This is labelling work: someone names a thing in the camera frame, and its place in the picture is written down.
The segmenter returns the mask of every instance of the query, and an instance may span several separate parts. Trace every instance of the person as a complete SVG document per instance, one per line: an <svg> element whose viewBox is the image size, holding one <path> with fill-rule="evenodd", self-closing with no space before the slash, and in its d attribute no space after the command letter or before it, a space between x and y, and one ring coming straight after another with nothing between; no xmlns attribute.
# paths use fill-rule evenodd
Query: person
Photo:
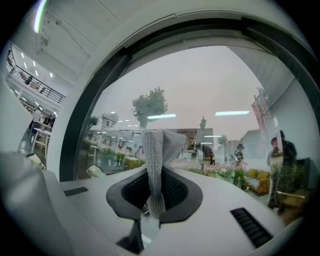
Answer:
<svg viewBox="0 0 320 256"><path fill-rule="evenodd" d="M295 145L286 140L285 134L280 130L281 141L282 141L282 151L283 151L283 166L293 167L296 163L297 150Z"/></svg>
<svg viewBox="0 0 320 256"><path fill-rule="evenodd" d="M236 151L234 152L235 165L238 166L241 163L241 160L244 159L244 154L242 150L244 149L244 145L241 143L236 146Z"/></svg>
<svg viewBox="0 0 320 256"><path fill-rule="evenodd" d="M56 121L56 117L53 117L49 123L49 126L54 127L55 121Z"/></svg>
<svg viewBox="0 0 320 256"><path fill-rule="evenodd" d="M42 89L40 90L40 93L43 94L45 89L46 89L46 87L42 87Z"/></svg>
<svg viewBox="0 0 320 256"><path fill-rule="evenodd" d="M278 147L278 141L276 137L273 137L271 139L271 146L272 150L268 154L268 157L266 159L266 163L268 166L270 166L270 161L272 157L275 157L276 154L279 153L279 147ZM273 166L270 167L270 197L269 197L269 202L268 202L268 207L270 209L273 209L275 207L275 193L276 193L276 185L277 185L277 180L279 177L279 173L277 171L273 171L272 168Z"/></svg>
<svg viewBox="0 0 320 256"><path fill-rule="evenodd" d="M30 85L30 83L31 83L31 81L32 81L32 78L33 78L33 76L30 75L30 76L28 77L28 79L25 80L25 84L26 84L27 86Z"/></svg>
<svg viewBox="0 0 320 256"><path fill-rule="evenodd" d="M216 159L215 159L215 154L214 154L214 152L213 151L211 151L211 153L210 153L210 165L212 166L212 165L216 165Z"/></svg>
<svg viewBox="0 0 320 256"><path fill-rule="evenodd" d="M53 118L53 116L52 116L52 114L50 114L49 116L47 116L47 117L44 119L43 123L44 123L45 125L48 125L49 123L51 123L52 118Z"/></svg>
<svg viewBox="0 0 320 256"><path fill-rule="evenodd" d="M41 117L41 111L40 111L40 108L37 107L36 110L33 112L33 120L31 121L31 123L29 125L30 130L31 130L32 125L34 123L39 123L40 117Z"/></svg>
<svg viewBox="0 0 320 256"><path fill-rule="evenodd" d="M282 168L283 167L289 167L292 168L295 163L296 163L296 158L297 158L297 150L295 145L286 140L285 134L282 130L280 130L280 136L281 136L281 142L282 142L282 154L283 154L283 158L282 158ZM271 154L268 155L268 159L267 159L267 164L270 166L270 158L272 156L274 156L275 154L279 153L279 147L278 147L278 141L277 138L274 137L271 140L271 145L272 145L272 152ZM269 197L269 203L268 203L268 207L273 209L275 206L275 194L276 194L276 185L277 185L277 181L279 178L279 172L275 171L272 172L272 166L270 167L270 181L272 184L270 184L270 197Z"/></svg>

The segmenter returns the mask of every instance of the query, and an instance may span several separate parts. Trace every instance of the tree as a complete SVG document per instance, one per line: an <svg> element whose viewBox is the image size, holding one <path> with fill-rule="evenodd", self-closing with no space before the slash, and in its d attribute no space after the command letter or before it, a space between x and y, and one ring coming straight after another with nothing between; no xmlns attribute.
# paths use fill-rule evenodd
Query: tree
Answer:
<svg viewBox="0 0 320 256"><path fill-rule="evenodd" d="M103 113L102 114L102 116L104 117L104 118L108 118L109 120L111 120L111 121L114 121L115 123L118 121L118 119L119 119L119 115L117 114L117 113L107 113L107 112L105 112L105 113Z"/></svg>
<svg viewBox="0 0 320 256"><path fill-rule="evenodd" d="M222 147L223 147L223 154L222 154L223 162L226 162L227 141L228 141L228 138L226 135L222 135L221 137L218 137L218 139L217 139L218 144L222 145Z"/></svg>
<svg viewBox="0 0 320 256"><path fill-rule="evenodd" d="M168 104L164 96L165 90L160 87L150 90L149 95L140 95L132 100L133 115L140 122L140 128L146 128L148 122L156 119L148 119L148 116L162 115L168 110Z"/></svg>

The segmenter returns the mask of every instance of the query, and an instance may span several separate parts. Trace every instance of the black vent grille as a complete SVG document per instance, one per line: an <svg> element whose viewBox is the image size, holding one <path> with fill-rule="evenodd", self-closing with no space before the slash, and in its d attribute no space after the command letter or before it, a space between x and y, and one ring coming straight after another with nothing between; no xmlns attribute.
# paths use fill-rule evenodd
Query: black vent grille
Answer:
<svg viewBox="0 0 320 256"><path fill-rule="evenodd" d="M70 196L80 194L80 193L86 192L86 191L88 191L88 189L86 187L82 186L82 187L77 187L77 188L70 189L70 190L65 190L63 192L65 193L65 195L67 197L70 197Z"/></svg>
<svg viewBox="0 0 320 256"><path fill-rule="evenodd" d="M272 239L272 236L245 208L234 209L230 212L256 248Z"/></svg>

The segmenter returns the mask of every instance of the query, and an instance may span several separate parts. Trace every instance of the table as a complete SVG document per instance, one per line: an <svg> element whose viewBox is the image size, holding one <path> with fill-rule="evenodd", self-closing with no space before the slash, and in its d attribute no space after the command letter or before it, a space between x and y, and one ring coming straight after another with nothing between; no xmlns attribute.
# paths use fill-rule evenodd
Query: table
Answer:
<svg viewBox="0 0 320 256"><path fill-rule="evenodd" d="M33 144L32 144L32 149L31 149L31 153L34 152L34 149L35 149L35 144L39 144L39 145L42 145L44 146L44 157L45 159L47 159L47 151L48 151L48 138L51 136L51 132L48 131L48 130L41 130L39 128L34 128L36 130L36 134L35 134L35 138L33 140ZM45 135L45 143L37 140L37 137L39 135L39 133L42 133Z"/></svg>
<svg viewBox="0 0 320 256"><path fill-rule="evenodd" d="M41 128L41 127L44 127L44 128L48 128L48 130L49 130L49 129L52 130L52 127L51 127L50 125L47 125L47 124L45 124L45 123L43 123L43 122L39 122L38 124L40 124L40 128Z"/></svg>
<svg viewBox="0 0 320 256"><path fill-rule="evenodd" d="M100 149L100 147L98 146L94 146L94 145L91 145L90 148L93 148L94 149L94 154L93 154L93 163L96 164L96 154L97 154L97 149Z"/></svg>

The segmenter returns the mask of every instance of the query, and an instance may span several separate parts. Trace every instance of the black mesh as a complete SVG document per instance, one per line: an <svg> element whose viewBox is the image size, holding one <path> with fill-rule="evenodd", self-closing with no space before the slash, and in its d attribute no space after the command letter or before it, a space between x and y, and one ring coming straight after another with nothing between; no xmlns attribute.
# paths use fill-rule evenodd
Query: black mesh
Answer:
<svg viewBox="0 0 320 256"><path fill-rule="evenodd" d="M164 199L165 210L167 211L186 199L188 188L181 181L164 171L161 173L161 179L161 192Z"/></svg>
<svg viewBox="0 0 320 256"><path fill-rule="evenodd" d="M126 201L141 209L150 196L148 173L144 173L130 184L126 185L122 189L121 194Z"/></svg>

